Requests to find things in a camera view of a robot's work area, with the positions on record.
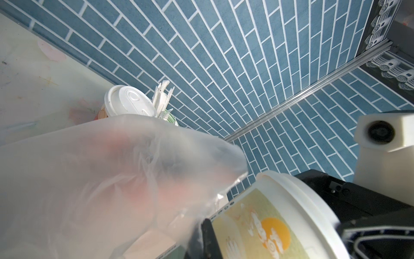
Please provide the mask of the orange cup white lid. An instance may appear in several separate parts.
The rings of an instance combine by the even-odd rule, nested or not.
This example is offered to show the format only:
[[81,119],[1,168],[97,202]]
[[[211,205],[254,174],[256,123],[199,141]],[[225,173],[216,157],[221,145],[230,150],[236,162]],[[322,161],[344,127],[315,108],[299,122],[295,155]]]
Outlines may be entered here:
[[223,206],[212,227],[224,259],[348,259],[339,218],[303,181],[274,171]]

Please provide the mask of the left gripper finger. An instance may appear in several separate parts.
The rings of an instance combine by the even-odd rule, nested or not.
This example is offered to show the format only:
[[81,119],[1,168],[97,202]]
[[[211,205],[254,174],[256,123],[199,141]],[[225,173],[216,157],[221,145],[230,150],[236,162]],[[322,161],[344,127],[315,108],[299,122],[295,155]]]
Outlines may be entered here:
[[187,245],[188,259],[223,259],[212,222],[204,221],[195,228]]

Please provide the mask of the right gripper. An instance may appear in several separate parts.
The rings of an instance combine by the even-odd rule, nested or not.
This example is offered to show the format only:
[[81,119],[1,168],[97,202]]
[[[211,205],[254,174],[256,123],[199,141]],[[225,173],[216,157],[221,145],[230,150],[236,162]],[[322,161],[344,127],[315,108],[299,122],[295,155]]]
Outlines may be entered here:
[[332,209],[336,231],[352,259],[411,259],[414,208],[311,169],[296,175]]

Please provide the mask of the clear plastic carrier bag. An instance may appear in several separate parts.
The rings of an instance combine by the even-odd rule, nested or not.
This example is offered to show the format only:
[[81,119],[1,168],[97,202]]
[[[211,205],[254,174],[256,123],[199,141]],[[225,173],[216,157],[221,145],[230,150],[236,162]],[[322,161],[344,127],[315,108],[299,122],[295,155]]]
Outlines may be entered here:
[[120,259],[151,231],[203,257],[202,224],[248,173],[242,149],[141,115],[1,147],[1,258]]

